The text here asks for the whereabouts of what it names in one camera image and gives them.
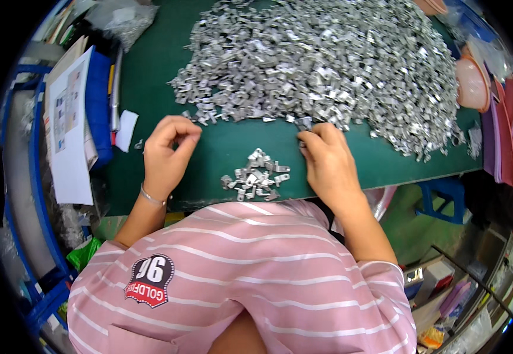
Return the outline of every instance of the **blue shelf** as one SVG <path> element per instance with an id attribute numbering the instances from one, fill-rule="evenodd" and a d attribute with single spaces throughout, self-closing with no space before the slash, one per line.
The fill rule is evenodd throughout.
<path id="1" fill-rule="evenodd" d="M 40 175 L 40 117 L 42 115 L 42 97 L 45 91 L 46 84 L 44 82 L 45 75 L 52 70 L 48 66 L 40 65 L 19 65 L 15 74 L 18 73 L 35 73 L 39 74 L 39 77 L 28 81 L 27 83 L 17 84 L 11 87 L 7 92 L 5 98 L 5 105 L 3 108 L 4 116 L 2 120 L 2 132 L 1 132 L 1 145 L 5 144 L 6 127 L 10 115 L 12 95 L 14 91 L 19 89 L 34 89 L 34 97 L 36 98 L 36 104 L 34 105 L 34 121 L 32 124 L 32 130 L 30 132 L 30 140 L 28 146 L 28 158 L 29 158 L 29 173 L 30 173 L 30 186 L 32 189 L 32 195 L 34 196 L 34 206 L 38 216 L 38 222 L 42 229 L 42 235 L 46 241 L 50 254 L 54 259 L 56 267 L 47 273 L 42 279 L 36 279 L 34 272 L 26 258 L 25 252 L 22 249 L 22 245 L 19 241 L 19 235 L 14 224 L 14 217 L 8 198 L 5 197 L 5 218 L 9 223 L 11 229 L 13 242 L 16 245 L 19 253 L 19 258 L 22 261 L 26 272 L 29 277 L 29 281 L 25 285 L 29 291 L 31 308 L 25 316 L 26 324 L 29 327 L 30 332 L 34 336 L 39 336 L 40 329 L 44 323 L 48 320 L 50 315 L 54 315 L 63 328 L 67 329 L 67 323 L 57 314 L 58 308 L 63 302 L 68 300 L 69 287 L 77 276 L 77 270 L 70 269 L 65 258 L 60 251 L 58 242 L 56 241 L 52 225 L 48 218 L 48 211 L 44 200 L 43 188 L 42 188 L 42 176 Z M 53 287 L 44 293 L 41 291 L 40 282 L 53 284 Z"/>
<path id="2" fill-rule="evenodd" d="M 52 70 L 51 67 L 46 67 L 48 73 Z M 44 193 L 42 190 L 42 176 L 40 175 L 40 116 L 42 115 L 42 100 L 40 99 L 40 93 L 44 92 L 46 84 L 44 83 L 44 77 L 40 78 L 34 96 L 37 98 L 37 103 L 34 106 L 34 121 L 32 123 L 32 131 L 30 133 L 30 141 L 28 145 L 28 164 L 30 169 L 30 184 L 32 186 L 32 194 L 34 196 L 34 205 L 36 207 L 36 213 L 38 220 L 40 221 L 40 227 L 42 234 L 46 240 L 46 244 L 50 250 L 52 258 L 62 276 L 69 274 L 68 265 L 65 262 L 65 258 L 60 251 L 58 242 L 52 231 L 52 224 L 48 218 L 48 211 L 46 209 L 46 203 L 44 201 Z"/>

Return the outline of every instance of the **green table surface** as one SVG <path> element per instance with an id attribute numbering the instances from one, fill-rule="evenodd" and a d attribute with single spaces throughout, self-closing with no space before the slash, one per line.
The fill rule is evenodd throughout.
<path id="1" fill-rule="evenodd" d="M 154 1 L 160 10 L 153 25 L 142 34 L 124 56 L 121 78 L 121 109 L 139 114 L 130 152 L 114 148 L 114 157 L 103 169 L 94 173 L 106 181 L 109 215 L 127 215 L 139 194 L 144 179 L 142 151 L 134 150 L 139 139 L 147 139 L 160 119 L 168 114 L 181 114 L 192 105 L 174 102 L 173 89 L 166 84 L 191 59 L 191 52 L 182 46 L 189 43 L 189 32 L 199 12 L 209 10 L 213 1 L 164 0 Z M 437 28 L 450 37 L 443 28 Z M 479 121 L 476 110 L 461 108 L 458 124 L 466 130 Z M 360 185 L 364 189 L 410 183 L 436 177 L 450 176 L 482 168 L 482 157 L 476 161 L 467 155 L 467 145 L 453 147 L 448 156 L 438 151 L 431 154 L 428 163 L 416 162 L 415 156 L 403 157 L 383 138 L 369 137 L 368 124 L 352 125 L 345 134 L 357 163 Z M 203 127 L 201 139 L 192 156 L 182 182 L 169 202 L 171 211 L 187 211 L 204 206 L 234 201 L 235 190 L 223 190 L 220 178 L 234 176 L 234 169 L 247 162 L 255 148 L 263 149 L 273 160 L 291 167 L 290 180 L 282 182 L 278 191 L 281 199 L 314 196 L 306 181 L 306 165 L 298 150 L 298 132 L 294 124 L 283 119 L 263 123 L 245 119 L 238 123 L 219 121 Z M 256 197 L 252 201 L 263 201 Z"/>

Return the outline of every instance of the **green plastic bag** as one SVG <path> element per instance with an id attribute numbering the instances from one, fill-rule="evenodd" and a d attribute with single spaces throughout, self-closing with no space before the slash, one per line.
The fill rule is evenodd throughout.
<path id="1" fill-rule="evenodd" d="M 102 242 L 95 237 L 91 237 L 90 240 L 82 243 L 78 248 L 68 253 L 66 257 L 69 263 L 81 272 L 83 268 L 89 263 L 89 260 L 93 257 L 95 252 L 101 247 Z"/>

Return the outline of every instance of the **floor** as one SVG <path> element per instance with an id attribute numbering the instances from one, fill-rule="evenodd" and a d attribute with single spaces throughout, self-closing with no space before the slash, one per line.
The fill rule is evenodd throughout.
<path id="1" fill-rule="evenodd" d="M 401 265 L 435 257 L 437 252 L 431 249 L 432 244 L 452 255 L 458 250 L 465 235 L 463 225 L 451 224 L 425 215 L 416 216 L 415 208 L 419 207 L 421 198 L 421 190 L 415 184 L 398 187 L 392 202 L 380 220 Z M 441 201 L 437 198 L 434 207 L 437 207 Z M 443 212 L 450 214 L 452 211 L 451 204 Z M 93 234 L 100 239 L 110 240 L 126 218 L 126 216 L 104 217 L 99 227 L 93 230 Z M 168 214 L 166 226 L 182 218 L 183 213 Z"/>

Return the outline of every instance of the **hand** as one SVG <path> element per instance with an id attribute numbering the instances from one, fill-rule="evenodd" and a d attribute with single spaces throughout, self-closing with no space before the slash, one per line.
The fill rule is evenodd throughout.
<path id="1" fill-rule="evenodd" d="M 345 135 L 333 124 L 315 124 L 311 131 L 299 132 L 298 139 L 306 144 L 300 151 L 306 158 L 307 181 L 335 215 L 364 196 Z"/>
<path id="2" fill-rule="evenodd" d="M 201 128 L 181 116 L 162 119 L 144 144 L 144 190 L 164 201 L 182 180 Z M 172 145 L 178 143 L 176 151 Z"/>

